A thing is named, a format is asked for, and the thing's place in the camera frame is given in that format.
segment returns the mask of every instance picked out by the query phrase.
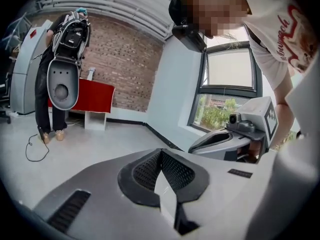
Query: white t-shirt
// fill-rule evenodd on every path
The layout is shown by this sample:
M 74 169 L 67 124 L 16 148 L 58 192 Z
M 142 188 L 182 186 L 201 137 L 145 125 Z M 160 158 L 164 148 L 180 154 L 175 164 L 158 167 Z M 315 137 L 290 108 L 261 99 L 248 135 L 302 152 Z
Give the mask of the white t-shirt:
M 288 64 L 303 73 L 316 54 L 317 37 L 294 0 L 247 0 L 252 15 L 243 21 L 261 40 L 249 37 L 254 58 L 272 89 L 284 79 Z

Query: window frame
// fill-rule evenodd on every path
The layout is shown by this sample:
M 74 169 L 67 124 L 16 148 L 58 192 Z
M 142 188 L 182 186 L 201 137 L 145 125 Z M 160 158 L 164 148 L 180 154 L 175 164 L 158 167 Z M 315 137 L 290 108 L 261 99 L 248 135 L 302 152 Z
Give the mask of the window frame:
M 208 55 L 213 53 L 218 53 L 218 52 L 239 50 L 239 49 L 248 49 L 249 51 L 250 60 L 251 60 L 252 81 L 253 81 L 252 87 L 237 86 L 237 85 L 205 85 L 203 86 L 206 63 L 208 63 L 208 67 L 209 67 Z M 195 95 L 193 98 L 187 126 L 191 126 L 200 131 L 209 133 L 210 130 L 194 124 L 199 100 L 202 94 L 225 95 L 225 96 L 232 96 L 232 97 L 239 97 L 239 98 L 246 98 L 246 99 L 258 98 L 263 96 L 262 72 L 255 60 L 254 54 L 250 48 L 250 43 L 248 40 L 237 42 L 236 46 L 231 45 L 231 43 L 215 45 L 215 46 L 209 47 L 205 52 L 201 54 L 199 75 L 198 75 Z

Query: black vent grille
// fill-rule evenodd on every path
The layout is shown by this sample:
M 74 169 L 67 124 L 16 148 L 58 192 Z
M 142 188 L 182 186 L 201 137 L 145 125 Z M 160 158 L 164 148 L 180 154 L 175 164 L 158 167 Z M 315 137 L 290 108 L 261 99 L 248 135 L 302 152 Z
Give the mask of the black vent grille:
M 162 171 L 173 191 L 178 191 L 195 178 L 195 172 L 183 163 L 163 154 Z
M 90 195 L 86 191 L 76 190 L 48 220 L 48 224 L 66 233 Z
M 159 152 L 134 168 L 135 181 L 148 190 L 155 191 L 156 181 L 161 171 L 161 157 Z

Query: brick wall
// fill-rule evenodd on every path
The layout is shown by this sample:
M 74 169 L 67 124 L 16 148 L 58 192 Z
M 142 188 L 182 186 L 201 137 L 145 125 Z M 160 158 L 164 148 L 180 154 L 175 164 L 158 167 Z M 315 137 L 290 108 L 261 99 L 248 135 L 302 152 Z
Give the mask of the brick wall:
M 34 26 L 60 14 L 33 17 Z M 82 61 L 82 78 L 94 67 L 93 80 L 115 86 L 113 107 L 146 112 L 163 45 L 128 24 L 101 15 L 89 15 L 90 46 Z

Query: ceiling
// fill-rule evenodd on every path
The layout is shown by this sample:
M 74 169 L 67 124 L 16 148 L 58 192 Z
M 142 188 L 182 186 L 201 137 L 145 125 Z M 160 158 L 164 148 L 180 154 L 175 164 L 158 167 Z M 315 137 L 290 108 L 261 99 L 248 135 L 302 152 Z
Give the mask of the ceiling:
M 89 13 L 116 18 L 164 41 L 171 35 L 170 0 L 30 0 L 28 13 L 72 11 L 86 7 Z

